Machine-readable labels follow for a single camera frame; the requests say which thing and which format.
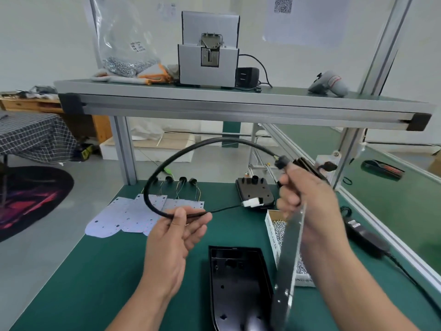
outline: clear plastic bag of screws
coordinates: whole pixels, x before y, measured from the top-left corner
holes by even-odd
[[[93,0],[98,51],[104,68],[123,77],[136,77],[160,62],[131,0]]]
[[[277,210],[268,210],[266,212],[265,224],[268,231],[269,241],[273,250],[274,261],[278,262],[280,257],[280,247],[283,244],[283,235],[285,232],[286,219],[282,213]],[[315,287],[300,255],[300,260],[297,263],[295,285],[301,287]]]

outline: checkered tablecloth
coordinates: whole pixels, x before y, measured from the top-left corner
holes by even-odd
[[[56,163],[70,160],[76,145],[56,114],[3,111],[0,116],[0,155]]]

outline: person's left hand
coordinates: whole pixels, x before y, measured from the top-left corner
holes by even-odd
[[[212,214],[207,213],[187,224],[187,214],[203,212],[189,206],[167,211],[173,220],[161,218],[147,239],[144,273],[141,282],[155,287],[164,300],[170,300],[179,290],[188,252],[207,232]]]

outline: green tabletop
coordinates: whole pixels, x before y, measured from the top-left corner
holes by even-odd
[[[237,204],[233,183],[198,183],[207,210]],[[135,198],[143,183],[124,186],[118,196]],[[175,196],[175,186],[163,188]],[[276,187],[273,193],[278,194]],[[181,198],[193,200],[194,187]],[[353,217],[367,225],[354,212]],[[262,249],[274,284],[276,266],[264,223],[265,213],[235,208],[214,214],[207,234],[191,251],[179,293],[170,302],[161,330],[213,330],[210,313],[208,246],[246,246]],[[103,330],[129,299],[140,280],[146,245],[143,234],[119,232],[100,239],[84,236],[43,287],[11,330]],[[441,320],[412,283],[389,261],[376,260],[352,245],[357,256],[391,300],[421,330],[441,328]],[[399,261],[438,302],[441,295],[396,251]],[[320,293],[297,287],[288,330],[337,330]]]
[[[340,138],[340,133],[330,127],[278,127],[313,159],[332,153]],[[368,159],[406,172],[400,181],[369,174],[360,168]],[[343,184],[344,188],[441,274],[441,183],[369,147],[345,168],[344,176],[353,182],[350,186]]]

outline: cable end connector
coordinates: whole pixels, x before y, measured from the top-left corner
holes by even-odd
[[[289,160],[287,156],[280,156],[274,162],[274,166],[278,169],[284,169],[290,162],[291,160]]]
[[[257,206],[262,206],[263,205],[263,198],[262,197],[255,197],[253,199],[243,201],[242,205],[246,208],[255,208]]]

